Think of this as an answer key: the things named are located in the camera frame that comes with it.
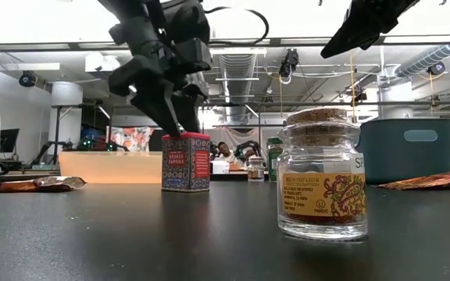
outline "computer monitor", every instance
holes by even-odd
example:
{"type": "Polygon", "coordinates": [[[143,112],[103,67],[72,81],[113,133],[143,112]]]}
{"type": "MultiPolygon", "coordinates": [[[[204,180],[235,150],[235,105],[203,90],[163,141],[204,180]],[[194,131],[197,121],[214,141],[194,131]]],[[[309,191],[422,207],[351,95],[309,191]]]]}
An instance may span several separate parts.
{"type": "Polygon", "coordinates": [[[7,129],[0,131],[1,153],[13,153],[16,146],[16,138],[20,129],[7,129]]]}

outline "table surface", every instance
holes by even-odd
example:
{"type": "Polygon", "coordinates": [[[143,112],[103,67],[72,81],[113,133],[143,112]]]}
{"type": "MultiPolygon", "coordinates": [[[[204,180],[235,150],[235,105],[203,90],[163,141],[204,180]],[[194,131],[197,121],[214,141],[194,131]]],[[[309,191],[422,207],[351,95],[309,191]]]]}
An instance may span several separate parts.
{"type": "Polygon", "coordinates": [[[0,194],[0,280],[450,280],[450,190],[367,194],[368,239],[340,244],[284,235],[268,183],[0,194]]]}

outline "yellow label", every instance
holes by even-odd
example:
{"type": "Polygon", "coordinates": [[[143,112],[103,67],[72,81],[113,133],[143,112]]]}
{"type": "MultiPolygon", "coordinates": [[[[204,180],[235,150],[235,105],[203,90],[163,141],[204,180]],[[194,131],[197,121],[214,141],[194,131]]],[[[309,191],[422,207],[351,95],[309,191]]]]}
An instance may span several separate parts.
{"type": "Polygon", "coordinates": [[[286,173],[284,211],[294,215],[337,217],[366,213],[365,174],[286,173]]]}

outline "spice jar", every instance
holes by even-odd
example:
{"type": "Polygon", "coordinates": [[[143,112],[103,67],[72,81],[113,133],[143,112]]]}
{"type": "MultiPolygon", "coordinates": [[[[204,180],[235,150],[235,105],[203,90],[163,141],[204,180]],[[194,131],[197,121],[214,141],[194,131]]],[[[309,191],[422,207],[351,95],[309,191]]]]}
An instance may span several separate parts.
{"type": "Polygon", "coordinates": [[[259,156],[252,156],[249,158],[248,181],[265,181],[265,166],[263,166],[263,158],[259,156]]]}
{"type": "Polygon", "coordinates": [[[269,181],[277,182],[277,157],[282,153],[282,140],[278,137],[269,137],[266,140],[269,155],[269,181]]]}
{"type": "Polygon", "coordinates": [[[364,161],[354,149],[359,133],[341,108],[287,118],[277,160],[277,214],[284,232],[321,240],[367,234],[364,161]]]}

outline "blue storage bin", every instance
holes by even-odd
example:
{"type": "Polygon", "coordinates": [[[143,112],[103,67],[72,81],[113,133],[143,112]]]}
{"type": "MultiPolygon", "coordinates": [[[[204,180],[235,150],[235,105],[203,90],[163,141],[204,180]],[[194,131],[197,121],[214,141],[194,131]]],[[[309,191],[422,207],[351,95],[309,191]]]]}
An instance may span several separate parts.
{"type": "Polygon", "coordinates": [[[361,125],[357,151],[371,184],[449,172],[450,119],[369,121],[361,125]]]}

